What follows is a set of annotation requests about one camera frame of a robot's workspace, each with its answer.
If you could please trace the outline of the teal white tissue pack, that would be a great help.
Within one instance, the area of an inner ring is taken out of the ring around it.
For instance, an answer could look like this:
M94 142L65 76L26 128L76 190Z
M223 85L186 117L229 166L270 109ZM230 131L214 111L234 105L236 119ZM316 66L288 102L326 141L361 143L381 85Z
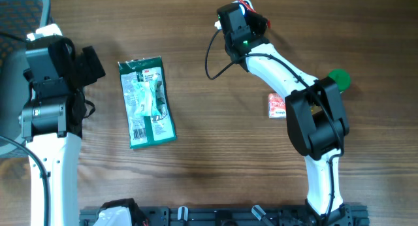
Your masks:
M157 108L158 81L131 82L135 96L135 116L160 116Z

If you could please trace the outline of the small red white box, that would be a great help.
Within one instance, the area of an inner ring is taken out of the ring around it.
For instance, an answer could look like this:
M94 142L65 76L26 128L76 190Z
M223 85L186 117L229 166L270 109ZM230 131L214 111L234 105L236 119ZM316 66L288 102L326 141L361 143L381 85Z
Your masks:
M286 118L285 101L277 93L268 95L268 117L276 119Z

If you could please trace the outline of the green white plastic packet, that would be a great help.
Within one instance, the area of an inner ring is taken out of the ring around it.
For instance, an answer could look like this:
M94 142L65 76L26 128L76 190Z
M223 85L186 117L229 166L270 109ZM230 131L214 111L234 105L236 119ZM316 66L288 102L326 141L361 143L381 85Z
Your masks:
M177 139L160 57L118 63L131 149Z

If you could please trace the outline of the green lid jar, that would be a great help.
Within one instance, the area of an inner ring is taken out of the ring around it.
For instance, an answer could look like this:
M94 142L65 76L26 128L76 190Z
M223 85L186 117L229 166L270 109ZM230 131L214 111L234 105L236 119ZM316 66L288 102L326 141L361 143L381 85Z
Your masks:
M340 93L346 91L351 85L351 77L343 69L334 69L328 74L328 77L336 82Z

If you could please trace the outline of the red stick sachet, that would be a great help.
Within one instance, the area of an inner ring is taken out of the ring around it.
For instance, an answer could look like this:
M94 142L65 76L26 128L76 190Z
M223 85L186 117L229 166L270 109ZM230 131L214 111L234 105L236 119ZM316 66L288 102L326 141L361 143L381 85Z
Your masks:
M251 1L250 0L236 0L238 3L240 3L241 5L243 5L244 6L244 8L246 9L246 10L248 10L248 11L250 11L250 12L253 12L253 13L257 13L255 10L254 10L254 8L253 8L253 6L252 6L252 3L251 3Z

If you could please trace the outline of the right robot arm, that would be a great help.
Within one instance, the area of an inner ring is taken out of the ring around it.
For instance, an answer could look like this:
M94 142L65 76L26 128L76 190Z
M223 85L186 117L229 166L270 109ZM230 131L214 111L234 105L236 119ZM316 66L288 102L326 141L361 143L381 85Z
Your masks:
M343 205L338 162L349 133L336 81L317 79L287 61L265 37L270 21L249 1L236 0L217 10L215 27L223 33L232 64L267 83L285 101L287 133L304 157L308 174L306 203L320 225L336 221Z

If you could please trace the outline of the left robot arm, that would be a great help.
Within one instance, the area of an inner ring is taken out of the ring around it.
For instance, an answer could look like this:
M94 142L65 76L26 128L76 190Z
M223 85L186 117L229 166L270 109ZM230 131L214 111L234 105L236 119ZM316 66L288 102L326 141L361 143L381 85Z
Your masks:
M27 36L24 77L29 99L21 112L25 150L31 160L31 224L83 225L77 168L82 122L93 114L84 88L105 76L92 46L77 55L56 24Z

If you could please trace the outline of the white barcode scanner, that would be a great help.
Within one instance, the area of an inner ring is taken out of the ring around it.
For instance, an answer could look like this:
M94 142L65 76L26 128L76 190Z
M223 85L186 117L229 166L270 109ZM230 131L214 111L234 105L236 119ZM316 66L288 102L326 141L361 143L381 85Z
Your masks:
M245 15L246 12L255 12L250 0L236 0L234 2L239 4L243 15Z

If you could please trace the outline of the grey plastic mesh basket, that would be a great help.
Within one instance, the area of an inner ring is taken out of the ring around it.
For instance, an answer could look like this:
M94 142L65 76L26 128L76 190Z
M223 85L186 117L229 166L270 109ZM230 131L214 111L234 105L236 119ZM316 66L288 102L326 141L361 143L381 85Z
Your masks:
M50 0L1 0L1 136L19 144L20 115L29 97L23 76L27 35L50 20Z

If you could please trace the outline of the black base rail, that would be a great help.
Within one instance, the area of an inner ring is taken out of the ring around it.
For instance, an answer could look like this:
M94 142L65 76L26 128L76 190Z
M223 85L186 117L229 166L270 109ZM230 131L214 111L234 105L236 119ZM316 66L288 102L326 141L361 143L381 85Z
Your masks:
M265 225L257 219L250 208L189 208L188 216L178 218L179 209L168 207L142 206L140 210L148 218L149 225ZM266 218L273 225L318 225L315 216L305 206L292 205L281 208L263 208ZM329 225L368 226L370 225L366 206L344 205L339 212L333 212Z

